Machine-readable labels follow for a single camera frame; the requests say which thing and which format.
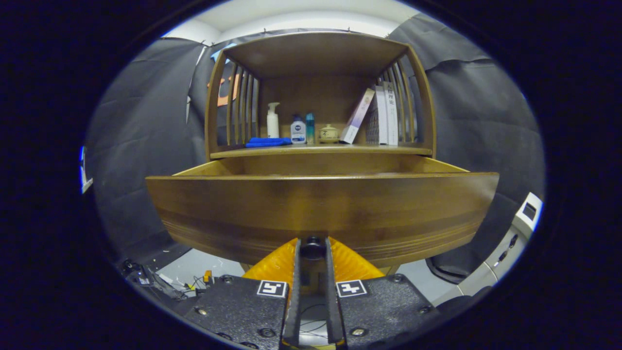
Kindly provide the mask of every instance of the book spine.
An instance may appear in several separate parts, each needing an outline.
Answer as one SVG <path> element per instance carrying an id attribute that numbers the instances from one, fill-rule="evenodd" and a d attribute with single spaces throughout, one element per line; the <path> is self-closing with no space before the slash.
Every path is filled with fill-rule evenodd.
<path id="1" fill-rule="evenodd" d="M 389 144 L 387 105 L 384 87 L 376 87 L 376 100 L 378 101 L 378 144 Z"/>
<path id="2" fill-rule="evenodd" d="M 369 108 L 371 99 L 374 97 L 374 93 L 375 91 L 370 88 L 365 91 L 365 94 L 361 98 L 358 106 L 356 107 L 354 112 L 352 112 L 352 115 L 348 120 L 348 124 L 341 133 L 341 141 L 346 143 L 354 142 L 354 137 L 356 136 L 356 133 L 361 127 L 361 123 L 363 122 L 363 118 L 365 117 L 367 109 Z"/>
<path id="3" fill-rule="evenodd" d="M 389 144 L 397 146 L 399 142 L 399 130 L 397 120 L 397 106 L 395 99 L 395 89 L 390 82 L 383 82 L 384 91 L 386 92 L 386 105 L 387 105 L 387 119 L 389 121 L 388 135 Z"/>

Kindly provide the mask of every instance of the shelf board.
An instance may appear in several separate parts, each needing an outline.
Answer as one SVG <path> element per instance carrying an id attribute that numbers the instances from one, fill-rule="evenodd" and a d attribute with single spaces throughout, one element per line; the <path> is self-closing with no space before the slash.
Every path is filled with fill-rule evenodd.
<path id="1" fill-rule="evenodd" d="M 431 156 L 432 150 L 407 146 L 385 146 L 380 144 L 290 144 L 287 146 L 240 148 L 231 151 L 215 152 L 211 159 L 269 156 L 275 154 L 318 154 L 318 153 L 379 153 L 379 154 L 418 154 Z"/>
<path id="2" fill-rule="evenodd" d="M 252 40 L 223 53 L 256 78 L 352 75 L 377 78 L 408 46 L 365 34 L 305 32 Z"/>

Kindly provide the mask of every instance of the jar lid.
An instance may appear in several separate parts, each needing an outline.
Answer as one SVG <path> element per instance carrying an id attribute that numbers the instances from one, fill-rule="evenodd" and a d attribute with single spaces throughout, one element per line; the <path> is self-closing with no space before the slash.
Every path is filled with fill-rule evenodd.
<path id="1" fill-rule="evenodd" d="M 330 124 L 326 124 L 326 126 L 323 127 L 321 130 L 337 130 L 337 129 L 330 126 Z"/>

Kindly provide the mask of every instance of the wooden drawer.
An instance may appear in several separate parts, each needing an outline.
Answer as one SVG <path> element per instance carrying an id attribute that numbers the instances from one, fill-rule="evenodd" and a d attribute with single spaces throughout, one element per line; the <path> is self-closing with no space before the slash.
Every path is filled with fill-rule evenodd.
<path id="1" fill-rule="evenodd" d="M 176 241 L 255 264 L 294 237 L 331 235 L 377 267 L 468 243 L 497 173 L 412 154 L 289 154 L 212 161 L 147 188 Z"/>

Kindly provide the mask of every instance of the black metal plate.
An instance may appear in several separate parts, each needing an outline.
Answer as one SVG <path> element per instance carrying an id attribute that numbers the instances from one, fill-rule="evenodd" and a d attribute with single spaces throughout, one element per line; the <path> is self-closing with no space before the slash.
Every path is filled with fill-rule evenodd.
<path id="1" fill-rule="evenodd" d="M 284 298 L 258 295 L 260 283 L 248 278 L 221 276 L 185 317 L 236 343 L 251 343 L 257 346 L 256 349 L 277 350 L 289 291 L 285 283 Z M 207 314 L 201 315 L 199 309 Z M 262 336 L 262 329 L 270 329 L 274 335 Z"/>
<path id="2" fill-rule="evenodd" d="M 365 294 L 338 297 L 348 349 L 374 349 L 408 338 L 440 316 L 404 275 L 361 282 Z M 358 328 L 362 334 L 353 335 Z"/>

